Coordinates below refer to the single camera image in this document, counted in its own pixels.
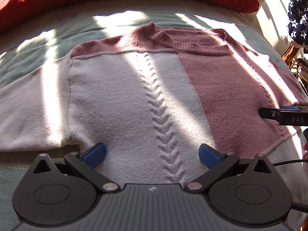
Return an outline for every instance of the sunlight patch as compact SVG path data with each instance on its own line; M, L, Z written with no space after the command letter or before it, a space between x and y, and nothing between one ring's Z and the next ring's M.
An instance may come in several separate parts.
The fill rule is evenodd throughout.
M290 133L294 132L295 129L292 126L287 126L287 127L288 127ZM298 134L295 134L295 135L292 136L292 141L294 143L294 147L295 147L296 152L298 154L298 159L303 159L303 150L301 148L301 140L300 140Z
M108 27L102 30L102 32L106 35L106 37L115 37L119 35L125 35L137 27L135 26L116 26L116 27Z
M194 20L190 19L187 17L187 15L180 14L180 13L175 13L177 17L179 17L182 21L188 23L189 25L199 28L199 29L206 29L205 27L201 26L200 24L196 23Z
M50 46L56 43L55 39L55 30L50 30L47 32L42 32L39 36L33 37L32 39L28 39L23 41L16 49L16 53L20 52L23 48L28 47L30 44L34 44L36 42L39 42L43 39L46 39L46 45Z
M234 23L225 23L225 22L219 22L215 20L211 20L209 18L204 18L201 16L196 16L201 21L204 21L206 24L208 24L212 28L223 28L232 38L236 39L241 44L247 44L246 38L242 34L242 32L236 27Z
M2 60L3 60L3 58L4 58L4 56L7 54L7 52L4 52L4 53L2 53L1 55L0 55L0 65L1 65L1 62L2 62Z
M126 11L116 13L110 16L94 16L92 17L95 23L102 28L115 26L129 26L142 22L147 19L147 15L141 11Z
M46 39L46 47L55 43L55 31L43 32ZM57 46L50 47L46 51L45 64L42 66L42 90L45 108L46 128L49 130L49 141L55 145L61 144L61 119L58 101L58 65L54 63L57 54Z

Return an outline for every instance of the white star pattern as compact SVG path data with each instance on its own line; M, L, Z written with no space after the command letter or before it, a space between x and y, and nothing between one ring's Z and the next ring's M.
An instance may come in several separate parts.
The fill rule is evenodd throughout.
M298 24L298 23L296 22L296 20L291 21L291 22L292 22L292 27L295 27L295 28L296 28L296 25Z
M298 13L297 14L300 17L303 14L303 12L298 9Z
M303 17L303 18L301 19L301 21L300 21L300 24L306 25L306 23L307 23L307 20L306 20L306 18Z
M301 36L304 38L304 39L306 39L306 33L305 33L305 31L303 30L303 31L301 31Z

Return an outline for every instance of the sweater neckline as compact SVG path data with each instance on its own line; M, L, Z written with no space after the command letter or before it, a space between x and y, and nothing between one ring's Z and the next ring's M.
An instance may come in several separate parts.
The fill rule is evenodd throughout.
M185 31L193 31L193 32L203 32L205 34L210 35L221 35L222 33L218 33L215 29L197 29L197 28L180 28L180 27L157 27L153 22L144 25L144 33L147 38L151 39L155 43L167 47L171 47L180 52L192 53L192 54L200 54L200 55L232 55L232 50L229 48L227 44L223 44L221 46L201 46L194 42L191 43L181 43L173 40L164 30L166 29L174 29L174 30L185 30ZM227 38L229 38L228 33L225 30L223 32L223 41L226 42Z

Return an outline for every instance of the sweater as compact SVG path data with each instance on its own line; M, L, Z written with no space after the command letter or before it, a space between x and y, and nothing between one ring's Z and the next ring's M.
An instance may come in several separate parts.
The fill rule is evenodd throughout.
M223 29L143 25L79 44L0 90L0 151L81 152L102 142L99 172L129 183L181 183L207 171L206 143L268 154L298 128L261 107L307 104L292 73Z

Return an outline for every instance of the seam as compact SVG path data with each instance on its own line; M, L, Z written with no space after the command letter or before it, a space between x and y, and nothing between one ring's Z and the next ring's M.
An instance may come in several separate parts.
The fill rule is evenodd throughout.
M286 142L288 139L293 138L293 136L295 135L299 135L299 134L303 134L301 131L301 128L299 129L295 129L296 131L294 133L288 133L285 136L283 136L283 138L280 138L278 141L276 141L275 143L273 143L271 146L269 146L266 150L264 150L263 152L261 152L261 155L268 155L270 152L272 152L278 145L283 144L284 142Z
M158 148L160 149L160 156L166 170L166 178L172 183L184 184L185 171L180 158L180 151L177 147L176 132L173 129L173 123L170 119L154 66L150 61L148 53L136 53L136 56L138 59L143 59L142 66L137 61L137 69L146 90Z
M272 108L275 108L275 104L274 104L274 102L273 102L273 99L272 99L271 95L269 94L268 90L265 88L265 86L263 85L262 81L260 80L259 74L258 74L258 73L255 71L255 69L253 68L252 63L251 63L250 61L248 61L248 60L245 60L245 61L246 61L246 63L248 64L248 66L251 68L252 72L254 73L255 78L257 79L258 83L259 83L260 86L263 88L263 91L264 91L264 93L265 93L265 96L267 97L268 103L270 104L270 106L271 106ZM279 125L278 122L276 122L276 124L277 124L277 126L278 126L278 129L279 129L279 131L280 131L281 136L284 136L284 135L285 135L284 126Z
M173 54L173 55L175 56L177 62L179 63L179 65L180 65L180 67L181 67L181 69L182 69L184 75L186 76L186 79L187 79L187 81L188 81L190 87L192 88L192 90L193 90L193 92L194 92L194 94L195 94L195 96L196 96L196 98L197 98L198 104L199 104L200 109L201 109L201 113L202 113L202 115L203 115L203 119L205 120L205 122L207 122L206 116L205 116L205 112L204 112L204 107L203 107L202 104L201 104L200 98L199 98L199 96L198 96L198 94L197 94L195 88L194 88L193 85L191 84L191 81L190 81L190 79L189 79L189 77L188 77L186 71L184 70L183 65L182 65L182 63L180 62L178 56L177 56L176 54Z
M72 40L73 40L73 38L75 37L75 32L76 32L77 26L79 26L79 21L77 21L77 22L75 23L74 28L73 28L73 31L71 32L71 37L70 37L70 39L68 40L68 43L67 43L67 46L66 46L66 53L68 53L68 52L71 51Z
M176 52L175 49L143 49L143 48L139 48L139 47L126 47L124 49L121 50L116 50L116 51L100 51L100 52L96 52L93 54L89 54L89 55L81 55L81 56L74 56L71 57L71 60L75 60L75 59L87 59L87 58L92 58L95 56L99 56L99 55L105 55L105 54L119 54L119 53L126 53L126 52L154 52L154 53L158 53L158 52Z
M68 81L68 85L69 85L69 87L70 87L70 95L71 95L70 71L71 71L71 69L72 69L72 66L73 66L73 60L71 60L70 70L68 71L68 74L67 74L67 81ZM68 98L66 122L67 122L67 128L68 128L68 132L69 132L69 138L70 138L71 142L72 142L73 144L75 144L74 141L73 141L72 135L71 135L71 133L70 133L70 125L69 125L69 123L68 123L68 112L69 112L69 109L70 109L70 96L69 96L69 98Z

